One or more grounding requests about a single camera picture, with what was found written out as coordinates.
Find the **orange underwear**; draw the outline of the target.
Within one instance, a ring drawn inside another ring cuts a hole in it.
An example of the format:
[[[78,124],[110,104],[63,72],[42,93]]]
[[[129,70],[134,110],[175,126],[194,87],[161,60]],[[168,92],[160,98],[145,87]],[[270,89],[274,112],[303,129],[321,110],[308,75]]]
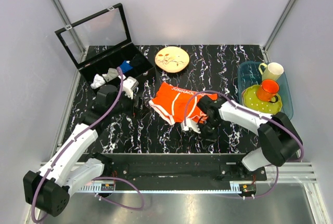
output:
[[[183,122],[185,113],[194,122],[202,123],[207,117],[197,103],[203,96],[163,82],[149,105],[170,125]]]

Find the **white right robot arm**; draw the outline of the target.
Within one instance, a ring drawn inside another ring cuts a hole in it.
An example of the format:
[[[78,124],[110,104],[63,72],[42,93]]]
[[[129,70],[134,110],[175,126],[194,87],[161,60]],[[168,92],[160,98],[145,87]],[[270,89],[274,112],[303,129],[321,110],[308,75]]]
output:
[[[283,166],[302,150],[303,142],[288,116],[261,113],[222,98],[202,97],[197,107],[207,118],[199,125],[202,134],[213,133],[223,122],[235,123],[258,136],[260,147],[246,154],[236,167],[241,180],[249,180],[260,167]]]

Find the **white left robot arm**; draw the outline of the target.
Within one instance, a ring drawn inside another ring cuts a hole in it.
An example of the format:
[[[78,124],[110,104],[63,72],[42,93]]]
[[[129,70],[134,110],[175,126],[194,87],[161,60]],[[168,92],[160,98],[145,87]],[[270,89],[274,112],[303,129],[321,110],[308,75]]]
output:
[[[23,177],[25,201],[31,205],[31,217],[39,223],[35,209],[53,217],[59,216],[70,197],[84,186],[91,185],[90,193],[100,199],[109,196],[116,187],[112,159],[92,153],[88,160],[74,169],[84,151],[110,125],[113,116],[133,112],[136,83],[125,81],[120,88],[105,85],[97,92],[92,106],[76,124],[72,134],[57,153],[37,172],[28,171]]]

